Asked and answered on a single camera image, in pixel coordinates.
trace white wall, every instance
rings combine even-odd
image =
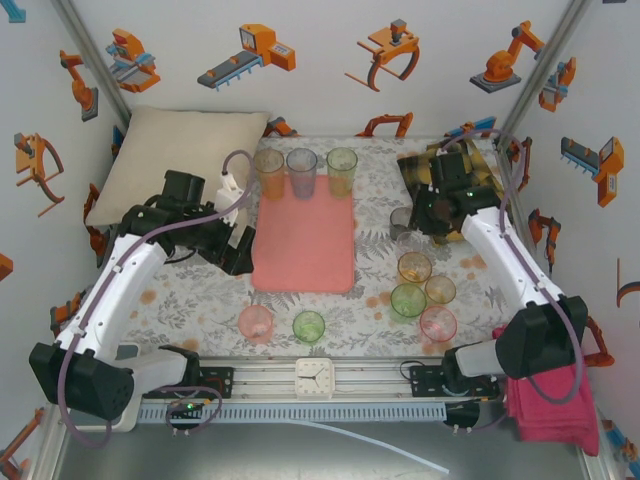
[[[533,139],[531,180],[521,194],[526,213],[539,207],[562,224],[553,278],[567,294],[584,298],[604,331],[616,363],[591,369],[592,387],[604,413],[636,444],[640,295],[629,294],[616,307],[616,258],[622,260],[623,284],[640,280],[640,56],[634,36],[639,20],[638,2],[593,2],[560,58],[577,58],[568,98],[556,113],[532,106],[518,128],[519,138]],[[590,175],[561,160],[560,141],[573,138],[597,152],[612,136],[624,147],[625,167],[618,175],[617,198],[601,208]]]
[[[495,115],[504,120],[524,85],[487,94],[469,83],[485,63],[511,42],[525,20],[543,41],[553,32],[567,1],[558,0],[82,0],[74,2],[94,42],[104,49],[111,32],[136,35],[157,57],[162,80],[149,90],[123,92],[130,105],[211,111],[266,110],[284,116],[303,135],[354,135],[370,118],[413,111],[409,135],[442,134],[466,121]],[[366,78],[371,54],[356,45],[401,18],[420,37],[421,58],[404,82],[380,71],[375,93],[347,78]],[[254,70],[219,92],[197,78],[241,50],[238,28],[262,23],[296,51],[297,68]],[[103,52],[105,62],[111,58]],[[396,59],[402,66],[408,61]],[[535,65],[526,47],[515,66],[526,78]],[[392,134],[395,125],[380,127]]]
[[[95,255],[82,223],[89,182],[99,186],[111,166],[111,129],[116,117],[105,98],[97,118],[83,123],[71,93],[71,76],[60,66],[59,50],[77,53],[48,0],[20,0],[24,24],[9,24],[0,11],[0,253],[14,272],[0,282],[0,448],[43,405],[28,364],[36,342],[53,341],[49,309],[62,305],[97,278]],[[85,67],[89,86],[96,82]],[[34,182],[16,174],[13,135],[39,133],[61,157],[65,172],[50,182],[65,200],[41,218],[48,200]],[[50,173],[53,160],[45,155]]]

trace pink tray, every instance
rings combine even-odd
[[[336,199],[326,175],[313,197],[298,200],[289,179],[284,197],[260,198],[251,283],[263,292],[345,293],[354,283],[351,195]]]

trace green cup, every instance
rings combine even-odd
[[[302,343],[313,345],[324,335],[324,319],[310,310],[302,312],[293,321],[293,334]]]
[[[335,198],[347,197],[353,190],[358,156],[350,148],[334,148],[327,155],[329,191]]]
[[[411,323],[427,308],[427,296],[412,283],[403,283],[391,292],[391,319],[397,323]]]

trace printed wall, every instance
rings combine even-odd
[[[513,68],[524,79],[520,83],[487,93],[470,78],[509,47],[512,30],[522,22],[530,21],[533,37],[546,42],[568,2],[74,3],[130,106],[266,110],[302,135],[355,135],[374,117],[413,112],[407,134],[418,136],[489,116],[500,124],[535,65],[534,50],[524,46]],[[396,48],[392,34],[400,35]],[[371,83],[370,49],[378,46],[370,35],[385,47]],[[537,48],[533,37],[529,43]],[[126,51],[130,45],[133,55]],[[148,56],[139,58],[142,52]],[[130,62],[153,72],[127,78]],[[393,135],[397,126],[380,126],[376,134]]]
[[[640,57],[632,32],[638,18],[638,2],[593,2],[560,57],[576,59],[566,98],[555,113],[531,106],[517,132],[533,140],[531,179],[520,194],[526,211],[539,208],[562,226],[553,279],[568,295],[584,298],[615,358],[613,366],[589,370],[598,405],[636,444]],[[546,232],[538,244],[544,265]],[[591,334],[585,337],[587,353],[596,351]]]
[[[0,449],[44,404],[28,358],[36,342],[53,340],[51,307],[97,278],[83,204],[111,167],[116,122],[90,70],[74,67],[76,47],[51,3],[17,3],[24,23],[0,10]],[[75,84],[78,100],[61,50],[88,89]]]

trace beige pillow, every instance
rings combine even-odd
[[[136,107],[118,159],[100,198],[89,212],[87,225],[120,223],[134,205],[162,193],[167,170],[197,175],[206,180],[202,203],[215,200],[220,188],[222,162],[233,150],[251,155],[269,120],[268,113],[172,112]],[[238,155],[229,164],[238,185],[246,186],[249,164]],[[234,237],[247,225],[242,209]]]

